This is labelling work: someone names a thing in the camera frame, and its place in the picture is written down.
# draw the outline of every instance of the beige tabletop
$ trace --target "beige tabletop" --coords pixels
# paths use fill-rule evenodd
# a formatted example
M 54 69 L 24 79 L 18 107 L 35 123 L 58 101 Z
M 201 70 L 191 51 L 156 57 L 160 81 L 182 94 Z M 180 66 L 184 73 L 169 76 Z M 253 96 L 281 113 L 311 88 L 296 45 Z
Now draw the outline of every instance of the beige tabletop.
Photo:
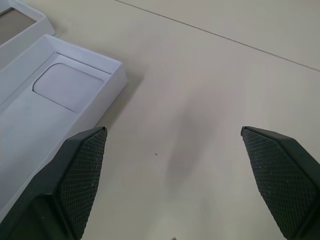
M 57 36 L 120 60 L 129 84 L 83 240 L 283 240 L 240 136 L 296 138 L 320 160 L 320 72 L 114 0 L 34 0 Z

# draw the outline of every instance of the table surface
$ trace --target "table surface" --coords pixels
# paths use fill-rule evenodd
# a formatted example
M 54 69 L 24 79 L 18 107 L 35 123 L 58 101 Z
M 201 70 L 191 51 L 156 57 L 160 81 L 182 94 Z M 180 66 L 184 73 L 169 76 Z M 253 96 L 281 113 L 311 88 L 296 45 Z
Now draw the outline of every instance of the table surface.
M 97 124 L 103 168 L 83 240 L 283 240 L 244 125 L 320 160 L 320 72 L 114 0 L 33 0 L 57 36 L 124 63 Z

